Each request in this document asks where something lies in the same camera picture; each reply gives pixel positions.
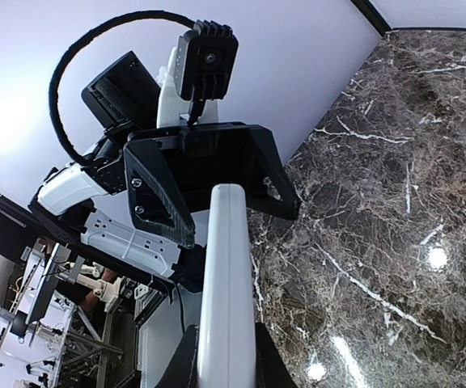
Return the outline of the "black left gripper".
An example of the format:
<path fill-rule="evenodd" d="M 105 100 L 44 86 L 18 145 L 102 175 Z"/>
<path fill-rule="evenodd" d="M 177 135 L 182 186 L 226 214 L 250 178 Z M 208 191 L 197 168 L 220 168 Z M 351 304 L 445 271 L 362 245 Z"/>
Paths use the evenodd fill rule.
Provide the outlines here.
<path fill-rule="evenodd" d="M 247 206 L 295 221 L 301 201 L 273 133 L 240 122 L 134 134 L 123 149 L 129 211 L 138 230 L 178 246 L 195 245 L 190 213 L 207 210 L 214 186 L 236 183 Z"/>

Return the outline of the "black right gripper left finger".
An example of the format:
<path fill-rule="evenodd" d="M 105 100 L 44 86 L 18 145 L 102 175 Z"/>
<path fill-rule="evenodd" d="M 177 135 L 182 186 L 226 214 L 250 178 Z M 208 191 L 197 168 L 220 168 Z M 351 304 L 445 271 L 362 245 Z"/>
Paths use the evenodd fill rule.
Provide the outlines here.
<path fill-rule="evenodd" d="M 197 386 L 198 325 L 190 325 L 183 334 L 158 388 L 193 388 Z"/>

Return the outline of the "white remote control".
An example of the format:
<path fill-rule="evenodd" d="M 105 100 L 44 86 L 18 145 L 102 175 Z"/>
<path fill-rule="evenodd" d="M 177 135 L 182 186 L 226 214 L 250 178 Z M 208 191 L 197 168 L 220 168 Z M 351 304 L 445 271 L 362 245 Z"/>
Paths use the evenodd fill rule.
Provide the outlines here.
<path fill-rule="evenodd" d="M 245 192 L 215 186 L 197 347 L 199 387 L 254 387 L 256 336 Z"/>

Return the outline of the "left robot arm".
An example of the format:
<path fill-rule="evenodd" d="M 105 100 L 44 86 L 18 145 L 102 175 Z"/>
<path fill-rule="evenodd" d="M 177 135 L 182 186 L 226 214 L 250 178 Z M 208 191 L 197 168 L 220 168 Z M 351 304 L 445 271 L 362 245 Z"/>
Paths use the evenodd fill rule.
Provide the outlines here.
<path fill-rule="evenodd" d="M 160 86 L 126 53 L 83 90 L 104 135 L 83 161 L 52 170 L 29 208 L 58 240 L 133 280 L 198 293 L 205 249 L 193 214 L 234 183 L 249 209 L 295 220 L 299 197 L 273 134 L 241 122 L 156 127 Z"/>

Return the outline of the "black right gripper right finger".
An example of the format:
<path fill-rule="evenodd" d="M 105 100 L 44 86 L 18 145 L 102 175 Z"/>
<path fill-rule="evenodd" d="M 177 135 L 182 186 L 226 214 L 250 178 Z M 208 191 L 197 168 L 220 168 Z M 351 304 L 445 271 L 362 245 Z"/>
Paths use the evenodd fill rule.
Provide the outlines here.
<path fill-rule="evenodd" d="M 296 388 L 282 357 L 263 323 L 255 323 L 256 387 Z"/>

